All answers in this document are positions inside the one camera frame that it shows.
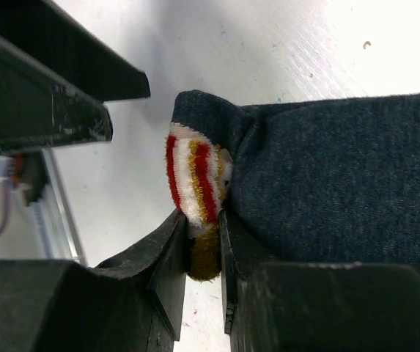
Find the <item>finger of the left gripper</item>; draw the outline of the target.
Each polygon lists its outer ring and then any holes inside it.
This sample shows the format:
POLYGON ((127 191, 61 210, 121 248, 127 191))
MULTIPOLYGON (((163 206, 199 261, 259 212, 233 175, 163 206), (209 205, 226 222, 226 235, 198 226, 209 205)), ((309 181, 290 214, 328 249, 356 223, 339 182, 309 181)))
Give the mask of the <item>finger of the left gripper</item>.
POLYGON ((96 100, 150 96, 144 72, 53 1, 0 0, 0 36, 96 100))
POLYGON ((0 37, 0 155, 112 136, 102 103, 0 37))

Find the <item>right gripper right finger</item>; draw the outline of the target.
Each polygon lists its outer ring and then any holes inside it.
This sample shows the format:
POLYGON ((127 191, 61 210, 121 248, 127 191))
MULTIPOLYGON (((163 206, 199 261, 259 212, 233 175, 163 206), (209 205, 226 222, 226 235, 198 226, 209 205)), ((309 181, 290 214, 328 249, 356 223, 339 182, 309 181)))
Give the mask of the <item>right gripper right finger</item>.
POLYGON ((406 265, 276 259, 220 213, 233 351, 420 351, 420 274, 406 265))

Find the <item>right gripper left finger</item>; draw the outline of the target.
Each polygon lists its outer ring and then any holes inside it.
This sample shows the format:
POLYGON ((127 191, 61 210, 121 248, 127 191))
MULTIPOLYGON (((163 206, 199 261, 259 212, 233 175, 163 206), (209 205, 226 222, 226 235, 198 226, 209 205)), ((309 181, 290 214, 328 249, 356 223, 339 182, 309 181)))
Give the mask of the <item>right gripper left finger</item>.
POLYGON ((0 351, 171 351, 183 317, 186 230, 173 212, 95 268, 0 260, 0 351))

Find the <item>navy snowman sock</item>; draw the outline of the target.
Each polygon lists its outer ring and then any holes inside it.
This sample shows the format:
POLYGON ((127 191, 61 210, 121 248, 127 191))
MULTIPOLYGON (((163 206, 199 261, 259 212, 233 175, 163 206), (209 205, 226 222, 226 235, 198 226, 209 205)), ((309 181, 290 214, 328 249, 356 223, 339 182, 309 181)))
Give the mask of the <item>navy snowman sock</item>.
POLYGON ((232 209, 277 257, 420 272, 420 94, 237 106, 192 90, 172 122, 229 151, 232 209))

